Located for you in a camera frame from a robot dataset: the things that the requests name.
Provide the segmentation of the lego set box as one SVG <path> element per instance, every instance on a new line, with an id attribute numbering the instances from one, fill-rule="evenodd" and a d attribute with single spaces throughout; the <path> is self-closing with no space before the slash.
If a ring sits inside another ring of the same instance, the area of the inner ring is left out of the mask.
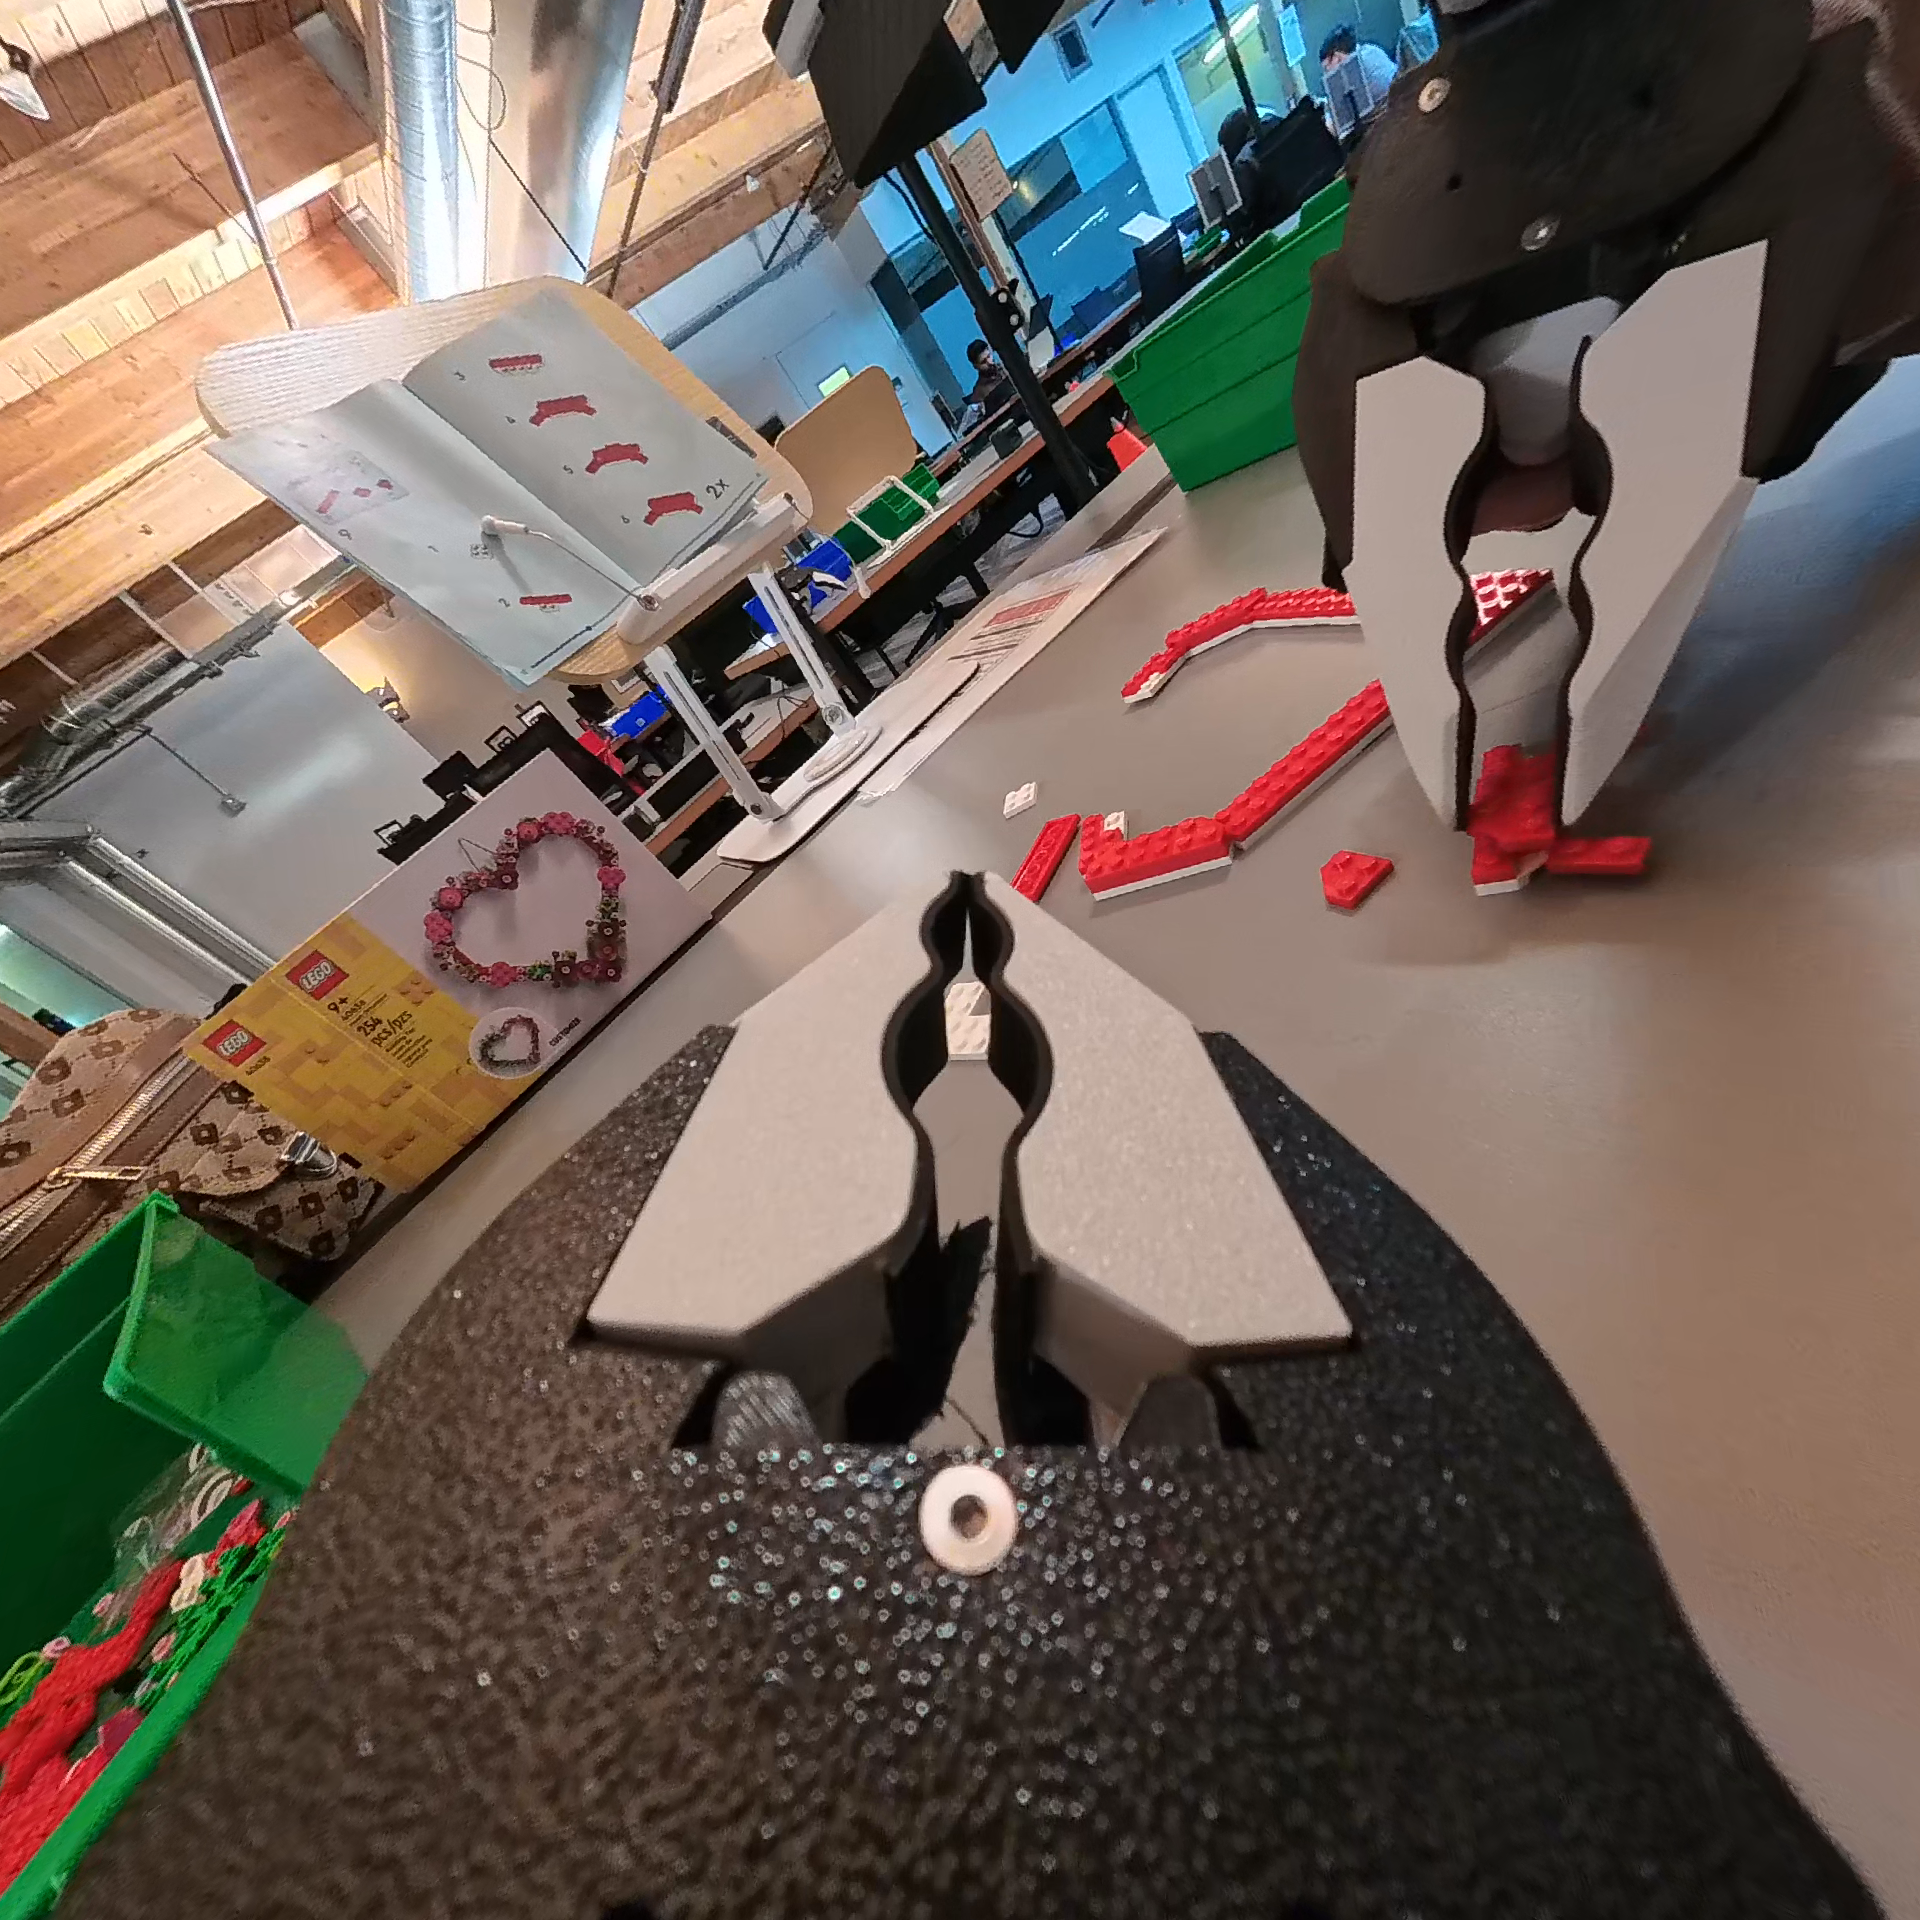
<path id="1" fill-rule="evenodd" d="M 710 923 L 541 756 L 180 1046 L 197 1068 L 418 1188 Z"/>

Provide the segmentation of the person's right forearm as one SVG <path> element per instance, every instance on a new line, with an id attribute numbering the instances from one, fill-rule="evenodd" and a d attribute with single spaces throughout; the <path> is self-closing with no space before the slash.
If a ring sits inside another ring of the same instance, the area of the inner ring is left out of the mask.
<path id="1" fill-rule="evenodd" d="M 1864 126 L 1884 196 L 1861 276 L 1841 318 L 1841 363 L 1918 353 L 1918 3 L 1813 3 L 1818 43 L 1870 27 Z"/>

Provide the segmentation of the brown patterned bag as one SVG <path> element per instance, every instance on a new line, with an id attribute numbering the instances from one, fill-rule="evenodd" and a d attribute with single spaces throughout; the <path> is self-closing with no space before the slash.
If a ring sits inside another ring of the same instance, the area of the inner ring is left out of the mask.
<path id="1" fill-rule="evenodd" d="M 148 1198 L 311 1301 L 384 1188 L 184 1056 L 191 1017 L 131 1010 L 61 1038 L 4 1114 L 4 1317 Z"/>

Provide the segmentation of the silver ventilation duct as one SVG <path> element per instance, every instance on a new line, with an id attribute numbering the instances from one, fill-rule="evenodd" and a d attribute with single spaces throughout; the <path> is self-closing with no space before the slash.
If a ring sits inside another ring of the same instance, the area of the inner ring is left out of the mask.
<path id="1" fill-rule="evenodd" d="M 367 3 L 363 28 L 401 298 L 584 280 L 641 3 Z"/>

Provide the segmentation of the green plastic bin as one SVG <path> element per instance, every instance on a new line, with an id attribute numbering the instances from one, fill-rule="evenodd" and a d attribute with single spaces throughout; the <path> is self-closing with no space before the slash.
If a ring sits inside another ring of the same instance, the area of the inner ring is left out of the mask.
<path id="1" fill-rule="evenodd" d="M 333 1320 L 140 1204 L 4 1327 L 4 1678 L 241 1481 L 301 1504 L 363 1383 Z"/>

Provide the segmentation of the long red lego assembly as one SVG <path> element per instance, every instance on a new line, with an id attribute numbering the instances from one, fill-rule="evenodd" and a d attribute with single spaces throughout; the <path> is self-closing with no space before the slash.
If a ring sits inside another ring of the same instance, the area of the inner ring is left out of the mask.
<path id="1" fill-rule="evenodd" d="M 1231 866 L 1237 851 L 1328 784 L 1390 727 L 1384 687 L 1370 683 L 1214 814 L 1141 834 L 1127 833 L 1124 814 L 1088 818 L 1078 851 L 1086 890 L 1108 901 Z"/>

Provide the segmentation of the pile of lego pieces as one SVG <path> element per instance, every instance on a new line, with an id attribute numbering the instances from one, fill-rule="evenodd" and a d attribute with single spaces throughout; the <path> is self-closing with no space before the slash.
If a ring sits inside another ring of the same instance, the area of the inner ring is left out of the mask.
<path id="1" fill-rule="evenodd" d="M 301 1504 L 241 1481 L 4 1680 L 4 1898 L 44 1904 L 201 1708 Z"/>

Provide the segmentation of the stacked green plastic bins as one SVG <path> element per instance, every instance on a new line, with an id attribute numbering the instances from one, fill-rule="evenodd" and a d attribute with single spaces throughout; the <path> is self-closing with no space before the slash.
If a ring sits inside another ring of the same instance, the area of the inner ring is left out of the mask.
<path id="1" fill-rule="evenodd" d="M 1310 280 L 1337 251 L 1350 201 L 1350 181 L 1328 183 L 1113 360 L 1127 408 L 1184 491 L 1297 441 L 1291 384 Z"/>

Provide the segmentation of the flat cardboard sheet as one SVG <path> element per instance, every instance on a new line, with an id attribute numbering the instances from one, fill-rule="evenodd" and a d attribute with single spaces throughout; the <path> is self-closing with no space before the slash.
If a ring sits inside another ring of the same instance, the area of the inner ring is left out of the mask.
<path id="1" fill-rule="evenodd" d="M 821 784 L 790 777 L 781 821 L 734 826 L 716 850 L 721 864 L 766 866 L 803 846 L 850 800 L 874 804 L 904 786 L 998 688 L 1086 614 L 1163 540 L 1146 528 L 1088 558 L 1008 583 L 921 667 L 887 687 L 868 708 L 877 743 Z"/>

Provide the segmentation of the curved red lego assembly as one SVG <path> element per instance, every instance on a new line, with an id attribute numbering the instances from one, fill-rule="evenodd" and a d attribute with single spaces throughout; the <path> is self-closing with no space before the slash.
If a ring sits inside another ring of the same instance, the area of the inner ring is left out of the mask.
<path id="1" fill-rule="evenodd" d="M 1337 588 L 1250 588 L 1173 630 L 1120 688 L 1127 706 L 1154 701 L 1194 657 L 1258 631 L 1354 630 L 1354 601 Z"/>

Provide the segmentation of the black stand pole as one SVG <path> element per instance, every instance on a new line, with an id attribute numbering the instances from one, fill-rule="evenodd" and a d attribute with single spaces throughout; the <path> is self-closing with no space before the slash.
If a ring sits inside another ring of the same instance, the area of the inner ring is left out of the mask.
<path id="1" fill-rule="evenodd" d="M 917 153 L 900 157 L 897 178 L 934 250 L 954 271 L 958 290 L 966 294 L 980 336 L 994 348 L 1003 373 L 1008 373 L 1030 424 L 1041 433 L 1041 441 L 1054 460 L 1058 477 L 1067 487 L 1070 516 L 1078 516 L 1084 506 L 1093 506 L 1098 494 L 1094 468 L 1088 466 L 1080 446 L 1070 438 L 1070 430 L 1058 418 L 1051 400 L 1043 394 L 1041 374 L 1033 368 L 1027 348 L 1020 348 L 1016 323 L 1006 318 L 993 283 L 976 271 L 954 221 L 926 178 L 924 157 Z"/>

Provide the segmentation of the black overhead monitor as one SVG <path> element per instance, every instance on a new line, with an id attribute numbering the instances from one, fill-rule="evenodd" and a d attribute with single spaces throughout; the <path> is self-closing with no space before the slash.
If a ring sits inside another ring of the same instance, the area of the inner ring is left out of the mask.
<path id="1" fill-rule="evenodd" d="M 841 171 L 868 190 L 987 110 L 1067 3 L 770 3 L 781 71 L 810 80 Z"/>

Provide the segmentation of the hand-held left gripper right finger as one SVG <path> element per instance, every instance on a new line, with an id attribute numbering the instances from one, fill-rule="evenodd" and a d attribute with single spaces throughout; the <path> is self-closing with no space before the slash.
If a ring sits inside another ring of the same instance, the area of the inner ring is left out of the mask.
<path id="1" fill-rule="evenodd" d="M 971 877 L 1003 1146 L 1006 1427 L 1128 1417 L 1176 1377 L 1341 1351 L 1354 1327 L 1201 1031 L 994 876 Z"/>

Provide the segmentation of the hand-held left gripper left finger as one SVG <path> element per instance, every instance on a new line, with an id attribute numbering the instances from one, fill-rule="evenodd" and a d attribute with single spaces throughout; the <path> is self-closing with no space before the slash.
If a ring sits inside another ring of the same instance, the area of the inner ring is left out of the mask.
<path id="1" fill-rule="evenodd" d="M 934 1247 L 921 1096 L 946 1073 L 946 993 L 976 881 L 888 903 L 761 997 L 586 1311 L 648 1351 L 897 1351 Z"/>

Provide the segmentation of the person's right hand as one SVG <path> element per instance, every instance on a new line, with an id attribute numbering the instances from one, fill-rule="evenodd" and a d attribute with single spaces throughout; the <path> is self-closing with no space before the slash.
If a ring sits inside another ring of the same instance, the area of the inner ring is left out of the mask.
<path id="1" fill-rule="evenodd" d="M 1537 536 L 1576 511 L 1588 510 L 1568 456 L 1527 466 L 1498 448 L 1470 490 L 1466 533 L 1470 540 L 1510 533 Z"/>

